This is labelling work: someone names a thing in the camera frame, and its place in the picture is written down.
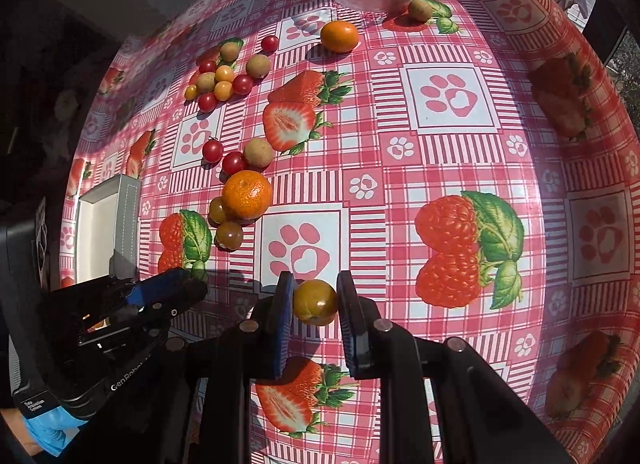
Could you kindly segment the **blue gloved left hand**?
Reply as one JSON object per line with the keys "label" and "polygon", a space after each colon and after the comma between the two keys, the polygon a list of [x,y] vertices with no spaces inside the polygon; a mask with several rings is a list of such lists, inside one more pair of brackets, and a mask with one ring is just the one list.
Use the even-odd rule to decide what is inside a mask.
{"label": "blue gloved left hand", "polygon": [[59,456],[86,424],[70,415],[62,406],[24,419],[26,429],[35,443],[50,455]]}

